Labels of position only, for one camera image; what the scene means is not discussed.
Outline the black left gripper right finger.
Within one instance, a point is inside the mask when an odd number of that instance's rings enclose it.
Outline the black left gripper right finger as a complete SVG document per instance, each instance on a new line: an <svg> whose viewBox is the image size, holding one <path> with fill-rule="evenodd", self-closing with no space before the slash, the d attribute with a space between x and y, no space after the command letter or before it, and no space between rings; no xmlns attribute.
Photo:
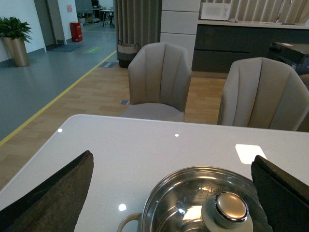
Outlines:
<svg viewBox="0 0 309 232"><path fill-rule="evenodd" d="M257 155L251 164L259 202L274 232L309 230L309 186Z"/></svg>

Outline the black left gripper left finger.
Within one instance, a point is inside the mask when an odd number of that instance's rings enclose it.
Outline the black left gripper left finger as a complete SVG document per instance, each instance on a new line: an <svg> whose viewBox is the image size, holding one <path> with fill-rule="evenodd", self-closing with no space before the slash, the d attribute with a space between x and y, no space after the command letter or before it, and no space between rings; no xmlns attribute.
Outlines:
<svg viewBox="0 0 309 232"><path fill-rule="evenodd" d="M0 212L2 232L72 232L85 203L94 157L85 151Z"/></svg>

